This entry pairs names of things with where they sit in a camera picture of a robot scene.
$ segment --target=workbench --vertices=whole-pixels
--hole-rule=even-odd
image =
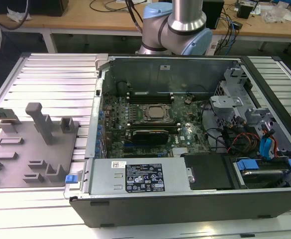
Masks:
[[[21,121],[31,120],[24,111],[27,104],[40,102],[42,113],[49,114],[51,120],[69,116],[80,122],[70,173],[84,166],[96,88],[95,59],[96,54],[23,56],[0,89],[0,108],[13,109]],[[271,57],[250,59],[291,115],[291,71]],[[266,107],[257,89],[252,91],[261,106]],[[272,219],[91,229],[70,206],[64,192],[64,187],[0,189],[0,239],[7,236],[32,239],[78,236],[90,239],[240,238],[241,234],[244,234],[242,237],[250,234],[257,238],[291,239],[291,211]]]
[[[121,35],[121,36],[141,36],[137,31],[131,17],[125,12],[97,12],[89,8],[91,0],[69,0],[68,10],[62,17],[50,17],[32,15],[32,20],[26,21],[24,25],[15,30],[15,32],[36,32],[43,35],[43,39],[49,53],[56,53],[57,48],[54,42],[53,33],[61,34],[83,34],[83,35]],[[234,0],[225,0],[225,9],[228,8]],[[122,3],[109,4],[112,8],[120,8]],[[104,10],[102,2],[97,0],[93,7]],[[136,5],[136,9],[143,15],[145,4]],[[236,12],[227,9],[233,20],[243,24],[237,40],[250,41],[275,41],[291,42],[291,22],[285,23],[264,23],[261,16],[249,16],[248,19],[236,18]],[[14,26],[6,15],[0,15],[0,22]],[[227,24],[220,20],[217,29],[213,30],[213,39],[208,55],[213,55],[215,45],[226,35]]]

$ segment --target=floor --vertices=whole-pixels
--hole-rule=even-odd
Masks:
[[[116,53],[134,54],[140,47],[140,37],[89,36],[89,45],[85,45],[83,35],[55,34],[57,49],[60,53]],[[259,42],[237,41],[229,55],[240,56],[279,56],[291,69],[291,47],[288,43],[270,42],[263,52],[258,51]],[[41,35],[36,33],[5,33],[0,50],[0,87],[18,60],[21,52],[47,52]]]

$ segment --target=plastic bag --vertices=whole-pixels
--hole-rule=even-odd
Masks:
[[[284,19],[284,16],[288,13],[288,10],[286,9],[288,6],[288,3],[280,1],[271,10],[262,11],[261,17],[265,23],[285,22],[286,20]]]

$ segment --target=sticker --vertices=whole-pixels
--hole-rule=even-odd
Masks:
[[[164,192],[161,164],[125,165],[125,190],[128,193]]]
[[[111,168],[125,168],[126,161],[112,161]]]
[[[161,71],[169,71],[171,69],[170,65],[161,65],[160,70]]]

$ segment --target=motherboard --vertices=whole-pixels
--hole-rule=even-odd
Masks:
[[[105,93],[102,108],[107,158],[179,157],[188,152],[210,152],[200,127],[202,101],[187,94],[172,98],[166,104],[137,104],[144,100]]]

